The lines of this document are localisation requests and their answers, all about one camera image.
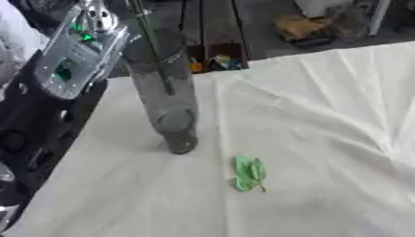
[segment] clear glass cup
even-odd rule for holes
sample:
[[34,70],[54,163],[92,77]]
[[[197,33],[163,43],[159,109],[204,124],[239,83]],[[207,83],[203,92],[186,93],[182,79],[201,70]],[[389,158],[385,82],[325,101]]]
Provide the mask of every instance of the clear glass cup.
[[144,37],[135,36],[123,57],[148,118],[173,154],[197,146],[197,102],[183,35],[155,31],[158,55]]

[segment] table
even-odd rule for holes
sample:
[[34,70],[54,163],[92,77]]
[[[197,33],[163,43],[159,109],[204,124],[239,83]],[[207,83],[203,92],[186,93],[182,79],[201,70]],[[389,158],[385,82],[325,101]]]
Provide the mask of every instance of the table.
[[[413,236],[415,43],[195,76],[200,145],[167,152],[127,78],[6,237]],[[232,156],[268,192],[238,193]]]

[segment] green led indicator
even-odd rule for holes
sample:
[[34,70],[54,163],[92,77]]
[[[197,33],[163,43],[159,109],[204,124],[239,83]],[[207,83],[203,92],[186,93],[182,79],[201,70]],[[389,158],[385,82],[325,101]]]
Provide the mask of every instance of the green led indicator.
[[82,29],[82,26],[81,25],[78,25],[78,24],[72,24],[71,26],[70,26],[73,30],[75,30],[75,31],[77,31],[77,33],[82,37],[82,42],[90,42],[90,41],[95,41],[95,38],[91,35],[91,34],[89,34],[89,33],[87,33],[87,32],[85,32],[85,31],[83,31],[83,29]]

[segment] green leaf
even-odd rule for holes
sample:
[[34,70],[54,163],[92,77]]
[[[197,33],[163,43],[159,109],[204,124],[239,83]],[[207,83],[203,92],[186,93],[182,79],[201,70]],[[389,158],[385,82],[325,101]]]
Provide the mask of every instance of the green leaf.
[[265,169],[264,163],[258,158],[255,158],[249,164],[249,177],[258,185],[261,186],[262,191],[265,193],[267,190],[262,185],[262,182],[267,178],[267,171]]
[[250,159],[245,156],[236,156],[233,159],[236,172],[234,187],[240,192],[248,192],[256,186],[261,186],[262,191],[266,190],[262,182],[267,176],[264,164],[258,159]]
[[244,156],[234,158],[235,171],[237,176],[249,176],[249,163],[251,161]]
[[255,186],[257,186],[257,184],[254,183],[254,181],[252,181],[251,179],[246,179],[246,178],[241,178],[241,177],[235,178],[233,185],[237,191],[243,192],[243,193],[249,192]]

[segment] green stem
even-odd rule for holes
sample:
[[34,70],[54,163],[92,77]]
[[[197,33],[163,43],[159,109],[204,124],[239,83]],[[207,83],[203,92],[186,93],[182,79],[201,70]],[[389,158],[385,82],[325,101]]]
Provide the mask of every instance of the green stem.
[[262,183],[260,183],[259,186],[261,187],[263,193],[267,192],[267,189],[264,187],[264,185],[262,185]]

